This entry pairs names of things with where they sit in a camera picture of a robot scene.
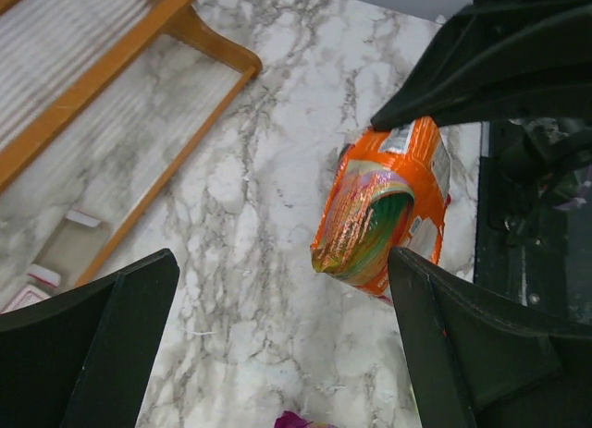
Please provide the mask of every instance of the orange bag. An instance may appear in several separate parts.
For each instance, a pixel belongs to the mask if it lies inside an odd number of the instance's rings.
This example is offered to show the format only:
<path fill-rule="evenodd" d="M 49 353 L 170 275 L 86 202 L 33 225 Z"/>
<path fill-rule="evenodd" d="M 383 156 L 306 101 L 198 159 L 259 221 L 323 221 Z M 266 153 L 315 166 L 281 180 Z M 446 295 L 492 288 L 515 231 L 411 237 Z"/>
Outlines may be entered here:
<path fill-rule="evenodd" d="M 367 130 L 340 159 L 311 245 L 314 269 L 392 304 L 389 251 L 438 262 L 449 184 L 450 157 L 430 117 Z"/>

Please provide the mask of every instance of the table surface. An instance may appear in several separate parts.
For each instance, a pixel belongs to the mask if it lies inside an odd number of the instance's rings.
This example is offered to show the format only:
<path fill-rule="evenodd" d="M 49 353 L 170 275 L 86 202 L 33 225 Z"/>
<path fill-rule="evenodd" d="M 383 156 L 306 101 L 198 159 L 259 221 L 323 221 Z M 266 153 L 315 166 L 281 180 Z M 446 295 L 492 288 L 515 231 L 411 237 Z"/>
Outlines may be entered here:
<path fill-rule="evenodd" d="M 395 312 L 317 275 L 309 245 L 346 136 L 438 25 L 353 0 L 197 7 L 265 70 L 103 270 L 164 247 L 181 269 L 138 426 L 271 428 L 283 410 L 339 428 L 420 426 Z M 480 126 L 443 134 L 453 203 L 441 265 L 471 280 Z"/>

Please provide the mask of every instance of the barcode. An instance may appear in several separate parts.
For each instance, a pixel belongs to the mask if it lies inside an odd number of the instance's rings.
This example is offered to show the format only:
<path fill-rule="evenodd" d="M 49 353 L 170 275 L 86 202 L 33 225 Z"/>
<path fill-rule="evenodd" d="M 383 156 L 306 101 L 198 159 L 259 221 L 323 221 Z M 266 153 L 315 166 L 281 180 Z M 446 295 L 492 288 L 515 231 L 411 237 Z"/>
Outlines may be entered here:
<path fill-rule="evenodd" d="M 415 220 L 413 220 L 413 224 L 411 225 L 411 228 L 409 229 L 409 233 L 411 235 L 415 234 L 415 232 L 417 231 L 417 228 L 422 224 L 422 219 L 421 217 L 418 215 L 415 217 Z"/>
<path fill-rule="evenodd" d="M 380 153 L 407 153 L 414 127 L 415 122 L 402 128 L 393 129 L 387 139 L 382 142 L 378 151 Z"/>

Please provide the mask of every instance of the black plastic part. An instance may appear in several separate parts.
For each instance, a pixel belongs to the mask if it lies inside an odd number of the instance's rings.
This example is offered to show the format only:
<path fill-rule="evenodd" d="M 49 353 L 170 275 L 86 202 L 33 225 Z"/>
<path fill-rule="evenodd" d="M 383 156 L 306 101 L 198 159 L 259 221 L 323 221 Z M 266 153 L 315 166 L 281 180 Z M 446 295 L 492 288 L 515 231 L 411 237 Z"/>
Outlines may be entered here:
<path fill-rule="evenodd" d="M 391 251 L 388 277 L 424 428 L 592 426 L 592 326 L 521 306 L 406 249 Z"/>
<path fill-rule="evenodd" d="M 135 426 L 178 280 L 163 250 L 0 315 L 0 426 Z"/>
<path fill-rule="evenodd" d="M 567 213 L 539 207 L 525 237 L 508 244 L 508 218 L 527 216 L 535 206 L 532 187 L 511 182 L 498 165 L 504 150 L 523 134 L 524 128 L 509 121 L 490 125 L 490 156 L 481 157 L 479 164 L 474 282 L 510 300 L 567 317 Z M 536 302 L 529 300 L 533 294 Z"/>
<path fill-rule="evenodd" d="M 536 132 L 517 137 L 499 154 L 499 171 L 522 185 L 533 184 L 550 172 L 550 149 L 538 140 L 543 134 Z"/>
<path fill-rule="evenodd" d="M 391 130 L 537 116 L 592 117 L 592 0 L 468 6 L 439 30 L 401 89 L 372 118 Z"/>

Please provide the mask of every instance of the orange snack bag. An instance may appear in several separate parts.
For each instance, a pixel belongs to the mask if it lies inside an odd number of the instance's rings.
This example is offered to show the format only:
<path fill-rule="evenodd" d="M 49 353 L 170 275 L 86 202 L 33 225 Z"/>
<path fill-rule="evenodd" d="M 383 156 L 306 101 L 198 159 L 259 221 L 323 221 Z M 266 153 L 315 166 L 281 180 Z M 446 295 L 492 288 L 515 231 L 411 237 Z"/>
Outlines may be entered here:
<path fill-rule="evenodd" d="M 370 128 L 340 159 L 313 268 L 392 304 L 389 251 L 408 247 L 438 262 L 449 184 L 450 157 L 430 117 Z"/>

